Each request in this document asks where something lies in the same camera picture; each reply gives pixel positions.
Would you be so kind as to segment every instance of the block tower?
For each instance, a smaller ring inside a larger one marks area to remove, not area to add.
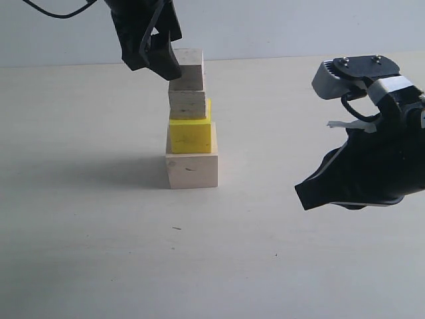
[[[165,155],[172,189],[218,186],[218,148],[201,49],[175,49],[182,77],[169,83]]]

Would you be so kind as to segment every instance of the large wooden block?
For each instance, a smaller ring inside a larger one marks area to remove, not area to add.
[[[182,77],[170,81],[170,90],[205,90],[202,49],[175,49],[174,54],[180,64]]]
[[[207,95],[205,91],[168,91],[170,117],[177,120],[207,117]]]
[[[171,151],[174,154],[211,153],[211,100],[207,118],[169,121]]]
[[[173,154],[168,135],[165,161],[172,189],[218,186],[218,146],[214,123],[211,125],[211,146],[209,154]]]

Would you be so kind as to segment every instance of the wooden block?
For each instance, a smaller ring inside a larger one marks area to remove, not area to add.
[[[204,56],[201,49],[175,49],[182,77],[170,81],[170,90],[204,90]]]
[[[211,153],[211,100],[208,116],[201,120],[169,121],[171,151],[174,154]]]
[[[205,91],[168,91],[171,118],[201,119],[207,117]]]
[[[212,152],[209,154],[172,154],[168,135],[165,161],[172,189],[218,186],[218,146],[215,123],[211,125],[211,146]]]

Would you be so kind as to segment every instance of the black cable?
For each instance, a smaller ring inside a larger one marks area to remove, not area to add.
[[[358,113],[354,108],[351,107],[351,105],[348,103],[348,99],[349,96],[351,96],[350,93],[346,93],[344,95],[342,95],[341,97],[341,103],[344,105],[345,109],[350,112],[350,114],[352,116],[354,116],[355,118],[358,118],[360,121],[364,121],[367,123],[371,123],[374,122],[375,120],[377,120],[379,118],[380,114],[376,114],[374,116],[364,116],[360,113]]]
[[[44,10],[43,8],[40,8],[38,5],[36,5],[35,3],[31,2],[30,0],[22,0],[24,1],[26,4],[30,5],[31,7],[33,7],[34,9],[36,9],[37,11],[40,11],[41,13],[48,15],[49,17],[52,18],[57,18],[57,19],[68,19],[68,18],[72,18],[75,17],[76,15],[80,14],[81,12],[83,12],[84,10],[88,9],[89,7],[91,7],[97,0],[88,0],[87,4],[83,5],[81,8],[79,8],[78,10],[75,10],[74,12],[71,12],[67,15],[57,15],[56,13],[51,13],[48,12],[46,10]]]

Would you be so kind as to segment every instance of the table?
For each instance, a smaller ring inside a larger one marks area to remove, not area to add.
[[[424,52],[387,56],[425,88]],[[423,318],[424,193],[305,212],[294,191],[352,120],[311,88],[333,57],[208,62],[220,187],[192,190],[168,189],[155,74],[0,69],[1,317]]]

